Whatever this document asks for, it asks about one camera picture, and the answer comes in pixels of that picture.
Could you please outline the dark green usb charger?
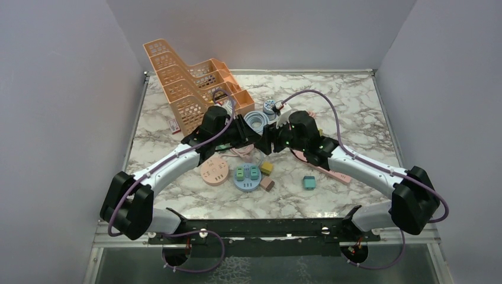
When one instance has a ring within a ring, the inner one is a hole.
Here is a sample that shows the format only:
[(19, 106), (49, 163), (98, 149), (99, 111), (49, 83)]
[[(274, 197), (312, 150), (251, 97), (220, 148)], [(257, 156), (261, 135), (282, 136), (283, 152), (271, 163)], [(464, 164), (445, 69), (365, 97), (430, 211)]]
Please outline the dark green usb charger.
[(227, 151), (232, 148), (231, 145), (221, 145), (216, 147), (216, 151)]

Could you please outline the teal blue usb charger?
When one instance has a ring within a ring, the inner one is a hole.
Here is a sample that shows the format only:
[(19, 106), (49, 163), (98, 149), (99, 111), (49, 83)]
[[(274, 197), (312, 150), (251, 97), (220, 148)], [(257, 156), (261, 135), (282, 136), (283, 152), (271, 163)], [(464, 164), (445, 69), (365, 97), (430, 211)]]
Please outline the teal blue usb charger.
[(314, 176), (303, 177), (303, 188), (305, 190), (313, 190), (316, 188), (316, 178)]

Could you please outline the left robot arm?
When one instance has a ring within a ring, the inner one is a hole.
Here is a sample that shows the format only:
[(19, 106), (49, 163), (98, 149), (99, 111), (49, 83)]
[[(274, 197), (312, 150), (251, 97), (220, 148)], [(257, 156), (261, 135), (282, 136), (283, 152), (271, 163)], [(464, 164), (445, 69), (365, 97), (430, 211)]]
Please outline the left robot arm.
[(99, 216), (108, 223), (108, 235), (136, 240), (145, 233), (163, 233), (172, 243), (185, 238), (186, 227), (172, 210), (154, 209), (153, 201), (169, 184), (208, 160), (217, 146), (241, 148), (261, 138), (243, 116), (211, 106), (201, 124), (162, 160), (133, 174), (117, 173)]

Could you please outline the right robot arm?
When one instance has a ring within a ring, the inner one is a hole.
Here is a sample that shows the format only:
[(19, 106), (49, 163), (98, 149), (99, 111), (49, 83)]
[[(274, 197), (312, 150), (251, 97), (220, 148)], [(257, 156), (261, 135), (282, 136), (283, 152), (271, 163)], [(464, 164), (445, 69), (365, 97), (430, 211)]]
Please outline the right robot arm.
[(421, 167), (392, 167), (321, 135), (317, 124), (305, 111), (294, 112), (282, 126), (266, 125), (255, 147), (264, 154), (285, 148), (300, 151), (308, 164), (348, 175), (376, 189), (389, 200), (371, 206), (354, 207), (342, 224), (343, 236), (355, 241), (376, 228), (398, 227), (419, 235), (440, 205), (427, 172)]

